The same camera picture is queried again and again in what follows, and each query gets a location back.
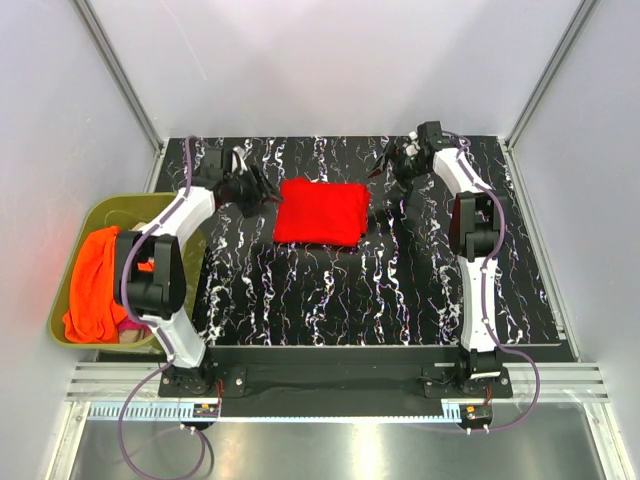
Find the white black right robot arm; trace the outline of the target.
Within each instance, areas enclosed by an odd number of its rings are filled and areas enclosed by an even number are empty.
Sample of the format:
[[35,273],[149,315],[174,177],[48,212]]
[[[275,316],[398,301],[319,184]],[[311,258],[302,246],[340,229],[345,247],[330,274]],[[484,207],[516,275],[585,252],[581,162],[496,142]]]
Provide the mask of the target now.
[[413,181],[433,173],[454,197],[448,240],[461,271],[464,313],[459,356],[444,385],[463,396],[486,399],[501,385],[503,372],[495,330],[495,277],[506,218],[500,196],[473,169],[469,154],[466,137],[427,121],[389,140],[369,176],[389,169],[408,198]]

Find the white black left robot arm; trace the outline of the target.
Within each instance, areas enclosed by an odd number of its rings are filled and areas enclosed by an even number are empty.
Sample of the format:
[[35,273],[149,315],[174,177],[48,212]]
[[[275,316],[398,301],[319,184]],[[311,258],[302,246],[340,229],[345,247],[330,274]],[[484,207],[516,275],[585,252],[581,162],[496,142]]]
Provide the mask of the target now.
[[278,190],[247,162],[240,147],[209,148],[193,169],[186,155],[186,184],[155,218],[115,240],[113,296],[130,320],[149,328],[166,354],[164,379],[189,395],[215,390],[213,361],[184,306],[187,282],[182,248],[200,225],[227,204],[243,216],[280,201]]

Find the red t shirt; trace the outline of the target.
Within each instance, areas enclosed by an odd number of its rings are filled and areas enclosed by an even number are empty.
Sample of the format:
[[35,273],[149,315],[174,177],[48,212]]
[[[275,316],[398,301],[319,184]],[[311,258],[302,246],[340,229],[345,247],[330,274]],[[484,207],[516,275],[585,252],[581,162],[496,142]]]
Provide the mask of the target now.
[[367,231],[370,192],[358,183],[311,182],[299,177],[281,185],[275,243],[355,247]]

